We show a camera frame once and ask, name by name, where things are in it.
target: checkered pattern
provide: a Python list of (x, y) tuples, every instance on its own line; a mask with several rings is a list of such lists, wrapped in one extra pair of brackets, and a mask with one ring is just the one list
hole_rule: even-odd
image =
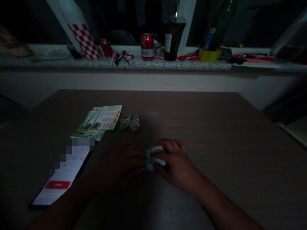
[(95, 45), (92, 33), (85, 24), (68, 24), (80, 47), (88, 59), (98, 59), (100, 54)]

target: soda can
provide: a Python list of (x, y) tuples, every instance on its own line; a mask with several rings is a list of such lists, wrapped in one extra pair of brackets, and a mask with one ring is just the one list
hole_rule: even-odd
[(151, 61), (154, 59), (154, 41), (151, 34), (141, 35), (141, 52), (142, 59), (145, 61)]

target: table surface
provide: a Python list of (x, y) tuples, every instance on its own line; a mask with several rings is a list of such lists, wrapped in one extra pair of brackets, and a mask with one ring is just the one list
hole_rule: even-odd
[[(145, 149), (181, 140), (195, 165), (267, 229), (306, 229), (307, 155), (237, 93), (60, 90), (0, 132), (1, 210), (21, 228), (39, 211), (26, 204), (54, 172), (70, 135), (95, 106), (123, 105), (141, 128), (107, 131), (83, 173), (124, 141)], [(94, 199), (76, 229), (214, 229), (203, 208), (156, 172)]]

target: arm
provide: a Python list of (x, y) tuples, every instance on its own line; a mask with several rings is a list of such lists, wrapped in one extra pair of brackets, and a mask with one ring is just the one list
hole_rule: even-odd
[(93, 197), (127, 184), (142, 171), (145, 158), (145, 153), (135, 145), (122, 145), (91, 173), (80, 177), (25, 230), (72, 229)]
[(153, 157), (169, 163), (167, 171), (155, 164), (157, 172), (170, 184), (194, 196), (203, 205), (218, 230), (263, 230), (249, 215), (229, 200), (208, 178), (201, 174), (186, 155), (185, 146), (178, 140), (164, 139), (157, 142), (169, 151), (152, 153)]

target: green bottle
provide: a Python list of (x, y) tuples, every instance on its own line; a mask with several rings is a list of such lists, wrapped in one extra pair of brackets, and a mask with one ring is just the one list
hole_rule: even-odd
[(204, 49), (216, 51), (237, 9), (237, 0), (224, 0), (214, 17)]

